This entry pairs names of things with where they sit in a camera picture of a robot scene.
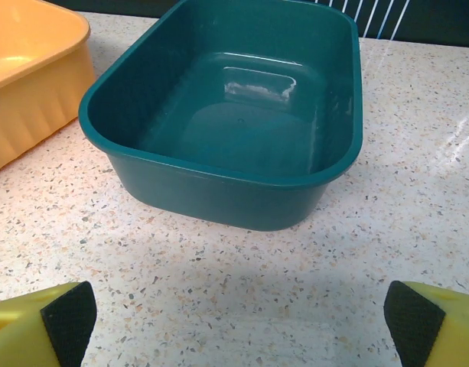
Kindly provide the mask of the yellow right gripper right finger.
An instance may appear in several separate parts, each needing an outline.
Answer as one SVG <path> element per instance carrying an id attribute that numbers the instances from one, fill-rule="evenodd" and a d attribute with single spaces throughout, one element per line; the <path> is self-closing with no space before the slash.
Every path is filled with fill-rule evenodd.
<path id="1" fill-rule="evenodd" d="M 469 367 L 469 294 L 393 281 L 383 310 L 402 367 Z"/>

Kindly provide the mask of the teal plastic container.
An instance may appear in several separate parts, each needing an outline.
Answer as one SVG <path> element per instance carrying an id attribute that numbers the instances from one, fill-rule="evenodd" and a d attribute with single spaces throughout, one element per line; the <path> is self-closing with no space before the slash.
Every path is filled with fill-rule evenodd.
<path id="1" fill-rule="evenodd" d="M 79 121 L 137 200 L 286 229 L 360 153 L 357 25 L 301 0 L 180 0 L 88 89 Z"/>

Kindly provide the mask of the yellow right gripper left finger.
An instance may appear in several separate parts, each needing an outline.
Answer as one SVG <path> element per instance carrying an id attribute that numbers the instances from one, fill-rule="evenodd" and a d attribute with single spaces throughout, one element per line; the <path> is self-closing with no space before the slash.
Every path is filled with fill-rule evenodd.
<path id="1" fill-rule="evenodd" d="M 0 301 L 0 367 L 81 367 L 96 323 L 88 281 Z"/>

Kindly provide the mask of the yellow plastic container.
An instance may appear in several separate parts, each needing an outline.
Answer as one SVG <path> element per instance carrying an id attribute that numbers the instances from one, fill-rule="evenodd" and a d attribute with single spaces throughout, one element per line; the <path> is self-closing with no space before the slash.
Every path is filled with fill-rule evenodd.
<path id="1" fill-rule="evenodd" d="M 44 0 L 0 0 L 0 169 L 78 116 L 95 81 L 88 21 Z"/>

